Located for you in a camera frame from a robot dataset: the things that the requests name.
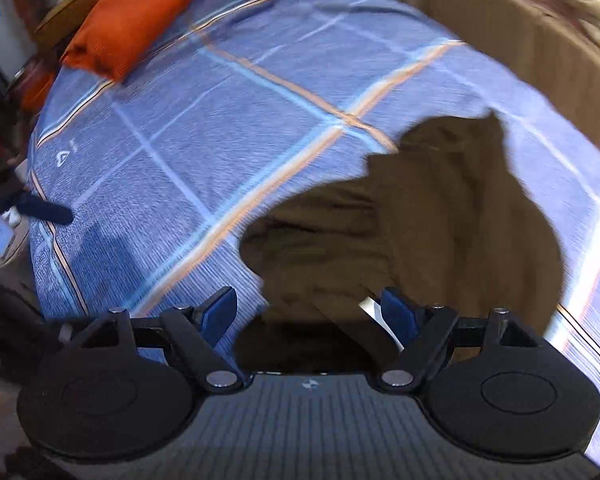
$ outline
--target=orange towel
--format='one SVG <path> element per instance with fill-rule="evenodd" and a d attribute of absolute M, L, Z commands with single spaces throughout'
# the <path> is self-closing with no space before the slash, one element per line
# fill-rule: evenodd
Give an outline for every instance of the orange towel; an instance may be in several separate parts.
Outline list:
<path fill-rule="evenodd" d="M 99 0 L 62 63 L 121 82 L 191 0 Z"/>

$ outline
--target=mattress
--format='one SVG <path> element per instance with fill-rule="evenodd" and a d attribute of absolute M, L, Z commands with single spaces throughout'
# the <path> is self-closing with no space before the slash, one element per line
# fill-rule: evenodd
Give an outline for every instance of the mattress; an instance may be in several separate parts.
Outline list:
<path fill-rule="evenodd" d="M 154 316 L 231 285 L 229 352 L 264 306 L 237 250 L 250 221 L 361 176 L 366 155 L 427 117 L 489 109 L 562 247 L 547 337 L 600 389 L 600 152 L 531 86 L 393 0 L 194 0 L 123 85 L 63 68 L 29 153 L 34 192 L 75 215 L 31 224 L 44 314 Z M 600 464 L 600 425 L 589 455 Z"/>

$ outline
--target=dark cloth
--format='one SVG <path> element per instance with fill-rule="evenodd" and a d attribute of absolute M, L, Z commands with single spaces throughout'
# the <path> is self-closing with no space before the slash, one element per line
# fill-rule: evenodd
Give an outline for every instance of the dark cloth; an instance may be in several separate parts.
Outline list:
<path fill-rule="evenodd" d="M 333 365 L 321 356 L 351 341 L 388 364 L 394 342 L 358 306 L 385 286 L 462 316 L 506 306 L 542 333 L 560 300 L 560 250 L 509 173 L 503 140 L 493 114 L 427 120 L 397 153 L 370 156 L 366 177 L 314 187 L 248 226 L 240 255 L 270 307 L 238 336 L 238 364 Z M 349 337 L 307 337 L 330 324 Z"/>

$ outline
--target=gray ribbed panel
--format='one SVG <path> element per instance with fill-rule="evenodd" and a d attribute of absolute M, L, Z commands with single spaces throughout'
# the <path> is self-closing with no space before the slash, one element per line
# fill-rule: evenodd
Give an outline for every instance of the gray ribbed panel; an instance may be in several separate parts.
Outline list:
<path fill-rule="evenodd" d="M 308 379 L 318 386 L 305 388 Z M 207 400 L 156 453 L 61 465 L 111 480 L 588 480 L 599 472 L 580 455 L 536 465 L 474 456 L 440 437 L 415 400 L 376 392 L 362 376 L 257 376 L 240 394 Z"/>

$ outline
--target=white logo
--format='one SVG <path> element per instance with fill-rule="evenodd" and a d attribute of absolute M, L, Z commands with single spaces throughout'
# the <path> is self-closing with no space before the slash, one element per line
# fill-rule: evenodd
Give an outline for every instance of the white logo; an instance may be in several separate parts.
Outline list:
<path fill-rule="evenodd" d="M 306 388 L 307 390 L 315 390 L 318 386 L 320 386 L 320 383 L 315 379 L 307 379 L 302 381 L 302 387 Z"/>
<path fill-rule="evenodd" d="M 56 154 L 56 160 L 58 161 L 58 168 L 64 164 L 64 162 L 66 161 L 66 158 L 69 156 L 69 153 L 71 153 L 71 152 L 68 152 L 67 150 L 62 150 L 62 152 L 58 152 Z"/>

